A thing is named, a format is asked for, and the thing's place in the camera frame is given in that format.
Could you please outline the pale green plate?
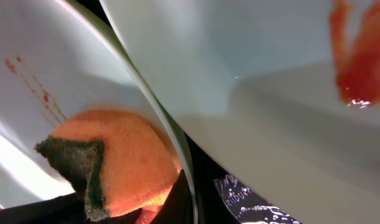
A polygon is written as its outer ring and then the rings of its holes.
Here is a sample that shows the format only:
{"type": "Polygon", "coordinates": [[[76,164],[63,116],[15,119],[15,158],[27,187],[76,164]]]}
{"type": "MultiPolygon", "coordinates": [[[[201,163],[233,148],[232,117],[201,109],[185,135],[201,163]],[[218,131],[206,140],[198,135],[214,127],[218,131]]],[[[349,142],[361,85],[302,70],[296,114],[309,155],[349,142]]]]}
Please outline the pale green plate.
{"type": "Polygon", "coordinates": [[[380,104],[338,94],[331,1],[103,1],[189,137],[303,223],[380,223],[380,104]]]}

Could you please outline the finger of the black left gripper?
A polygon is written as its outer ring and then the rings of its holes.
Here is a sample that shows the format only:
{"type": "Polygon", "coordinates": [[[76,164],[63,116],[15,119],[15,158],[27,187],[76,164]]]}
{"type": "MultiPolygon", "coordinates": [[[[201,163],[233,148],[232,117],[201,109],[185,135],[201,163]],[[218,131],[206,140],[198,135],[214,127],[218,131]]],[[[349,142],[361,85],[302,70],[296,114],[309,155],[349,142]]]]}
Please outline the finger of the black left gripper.
{"type": "Polygon", "coordinates": [[[51,200],[2,209],[0,224],[134,224],[141,211],[142,209],[137,209],[120,217],[93,222],[86,217],[84,205],[77,194],[69,194],[51,200]]]}
{"type": "Polygon", "coordinates": [[[184,170],[173,185],[164,205],[151,224],[193,224],[193,205],[184,170]]]}

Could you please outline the orange green scrub sponge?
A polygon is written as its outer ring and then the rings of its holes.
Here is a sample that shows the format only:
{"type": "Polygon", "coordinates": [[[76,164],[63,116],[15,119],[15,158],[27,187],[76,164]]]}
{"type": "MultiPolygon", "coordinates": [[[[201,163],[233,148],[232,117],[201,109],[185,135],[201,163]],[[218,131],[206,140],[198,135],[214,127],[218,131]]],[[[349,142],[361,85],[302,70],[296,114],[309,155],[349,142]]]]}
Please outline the orange green scrub sponge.
{"type": "Polygon", "coordinates": [[[154,129],[126,111],[84,111],[34,149],[70,182],[93,222],[140,210],[136,222],[151,223],[179,176],[154,129]]]}

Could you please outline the light blue plate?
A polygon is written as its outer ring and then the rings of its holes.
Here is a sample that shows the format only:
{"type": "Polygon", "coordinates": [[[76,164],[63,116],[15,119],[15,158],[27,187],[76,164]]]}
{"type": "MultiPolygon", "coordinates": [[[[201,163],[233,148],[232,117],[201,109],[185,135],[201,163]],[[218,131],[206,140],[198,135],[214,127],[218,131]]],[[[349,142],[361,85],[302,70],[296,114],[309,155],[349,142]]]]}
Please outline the light blue plate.
{"type": "Polygon", "coordinates": [[[114,31],[76,1],[0,1],[0,210],[74,194],[34,146],[90,109],[146,118],[184,170],[198,221],[185,135],[133,68],[114,31]]]}

